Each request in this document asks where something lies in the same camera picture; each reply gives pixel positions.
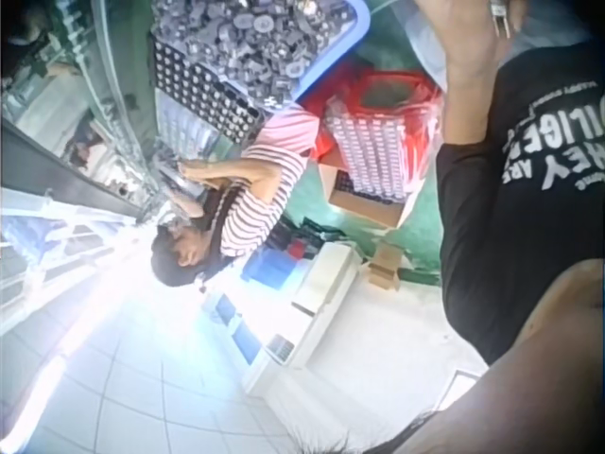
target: cardboard box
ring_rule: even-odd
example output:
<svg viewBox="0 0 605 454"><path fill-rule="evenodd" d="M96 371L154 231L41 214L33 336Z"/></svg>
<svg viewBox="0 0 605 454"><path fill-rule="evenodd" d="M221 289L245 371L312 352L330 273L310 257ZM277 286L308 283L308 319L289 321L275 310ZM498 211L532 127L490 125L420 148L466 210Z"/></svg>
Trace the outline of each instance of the cardboard box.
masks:
<svg viewBox="0 0 605 454"><path fill-rule="evenodd" d="M396 246L382 241L378 243L368 266L370 283L385 290L398 290L400 281L397 271L403 255L404 252Z"/></svg>
<svg viewBox="0 0 605 454"><path fill-rule="evenodd" d="M319 162L321 186L325 199L331 205L361 218L376 222L391 229L399 228L409 216L420 193L420 189L407 199L406 203L385 205L370 201L334 188L339 170L347 170L338 148L324 155Z"/></svg>

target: man's arm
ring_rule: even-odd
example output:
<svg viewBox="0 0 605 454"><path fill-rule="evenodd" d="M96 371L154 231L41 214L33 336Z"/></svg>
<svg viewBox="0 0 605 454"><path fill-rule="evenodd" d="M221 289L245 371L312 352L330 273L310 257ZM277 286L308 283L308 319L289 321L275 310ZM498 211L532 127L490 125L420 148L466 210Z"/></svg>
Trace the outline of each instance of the man's arm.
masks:
<svg viewBox="0 0 605 454"><path fill-rule="evenodd" d="M215 178L243 178L251 183L252 195L264 203L273 202L282 180L279 164L252 158L218 163L188 161L181 165L181 173L185 178L199 182Z"/></svg>
<svg viewBox="0 0 605 454"><path fill-rule="evenodd" d="M446 144L478 144L485 140L495 77L495 69L469 75L447 65L448 92L443 113Z"/></svg>

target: person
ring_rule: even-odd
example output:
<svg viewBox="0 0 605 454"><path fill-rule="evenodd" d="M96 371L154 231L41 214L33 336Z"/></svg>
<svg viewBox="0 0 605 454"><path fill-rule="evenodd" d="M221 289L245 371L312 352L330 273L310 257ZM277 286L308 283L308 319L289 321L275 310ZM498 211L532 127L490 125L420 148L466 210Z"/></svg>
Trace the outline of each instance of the person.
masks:
<svg viewBox="0 0 605 454"><path fill-rule="evenodd" d="M306 169L319 119L298 105L275 114L241 158L209 163L186 161L182 175L213 183L212 208L183 196L173 200L191 225L158 227L151 246L151 268L170 287L208 281L236 258L261 246L285 210L294 185Z"/></svg>
<svg viewBox="0 0 605 454"><path fill-rule="evenodd" d="M91 149L100 144L110 144L112 140L96 124L95 115L88 109L79 120L74 135L67 141L64 156L75 168L86 169L91 158Z"/></svg>
<svg viewBox="0 0 605 454"><path fill-rule="evenodd" d="M446 67L445 314L490 369L447 410L363 452L605 452L602 42L530 48L501 66L525 1L509 3L510 40L488 0L416 3Z"/></svg>

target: floor tile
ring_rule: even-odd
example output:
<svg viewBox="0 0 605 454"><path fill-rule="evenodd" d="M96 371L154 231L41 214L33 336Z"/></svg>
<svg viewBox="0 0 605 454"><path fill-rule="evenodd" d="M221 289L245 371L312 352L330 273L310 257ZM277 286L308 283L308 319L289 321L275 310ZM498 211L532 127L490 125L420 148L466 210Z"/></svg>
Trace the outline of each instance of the floor tile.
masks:
<svg viewBox="0 0 605 454"><path fill-rule="evenodd" d="M265 437L247 437L226 433L225 441L233 454L281 454L273 448Z"/></svg>
<svg viewBox="0 0 605 454"><path fill-rule="evenodd" d="M40 426L93 449L100 404L99 395L64 377L46 406Z"/></svg>
<svg viewBox="0 0 605 454"><path fill-rule="evenodd" d="M284 425L269 407L250 406L250 410L265 435L287 435Z"/></svg>
<svg viewBox="0 0 605 454"><path fill-rule="evenodd" d="M70 327L86 308L86 301L77 298L62 298L47 305L44 310L63 327Z"/></svg>
<svg viewBox="0 0 605 454"><path fill-rule="evenodd" d="M0 358L0 400L12 407L37 374L42 357L8 333L0 339Z"/></svg>
<svg viewBox="0 0 605 454"><path fill-rule="evenodd" d="M186 360L163 359L164 383L184 388L193 393L203 393L201 372L198 367Z"/></svg>
<svg viewBox="0 0 605 454"><path fill-rule="evenodd" d="M119 363L112 367L106 395L119 404L164 418L162 382Z"/></svg>
<svg viewBox="0 0 605 454"><path fill-rule="evenodd" d="M233 402L246 402L246 394L241 385L234 378L224 375L204 374L204 393L224 400Z"/></svg>
<svg viewBox="0 0 605 454"><path fill-rule="evenodd" d="M210 399L164 385L166 420L194 428L218 430Z"/></svg>
<svg viewBox="0 0 605 454"><path fill-rule="evenodd" d="M299 454L302 452L290 437L268 437L278 454Z"/></svg>
<svg viewBox="0 0 605 454"><path fill-rule="evenodd" d="M86 343L112 357L122 339L123 331L122 321L116 317L111 317L93 331Z"/></svg>
<svg viewBox="0 0 605 454"><path fill-rule="evenodd" d="M66 374L75 381L103 393L112 359L92 347L82 345L67 361Z"/></svg>
<svg viewBox="0 0 605 454"><path fill-rule="evenodd" d="M165 425L150 416L103 401L98 454L168 454Z"/></svg>
<svg viewBox="0 0 605 454"><path fill-rule="evenodd" d="M196 452L230 454L219 432L168 424L168 436L170 437L172 454L192 454Z"/></svg>
<svg viewBox="0 0 605 454"><path fill-rule="evenodd" d="M215 416L218 426L223 432L247 435L263 434L263 430L246 405L221 402L215 406Z"/></svg>
<svg viewBox="0 0 605 454"><path fill-rule="evenodd" d="M162 355L147 334L130 331L120 342L115 358L139 372L162 379Z"/></svg>
<svg viewBox="0 0 605 454"><path fill-rule="evenodd" d="M11 331L39 355L50 352L65 333L65 328L43 310L31 314Z"/></svg>
<svg viewBox="0 0 605 454"><path fill-rule="evenodd" d="M23 454L89 454L91 452L93 451L74 445L46 428L38 427Z"/></svg>

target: striped shirt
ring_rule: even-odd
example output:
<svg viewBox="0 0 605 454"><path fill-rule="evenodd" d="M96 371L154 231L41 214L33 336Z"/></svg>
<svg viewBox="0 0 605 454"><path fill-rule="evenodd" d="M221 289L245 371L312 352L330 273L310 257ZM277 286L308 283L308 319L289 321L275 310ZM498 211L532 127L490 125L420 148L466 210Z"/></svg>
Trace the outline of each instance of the striped shirt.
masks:
<svg viewBox="0 0 605 454"><path fill-rule="evenodd" d="M225 219L220 244L223 255L247 255L267 240L285 210L294 185L306 169L306 152L315 146L319 126L320 120L316 116L294 104L275 114L254 143L242 152L242 158L279 164L282 181L271 203L254 197L249 182L233 183L242 187L242 191Z"/></svg>

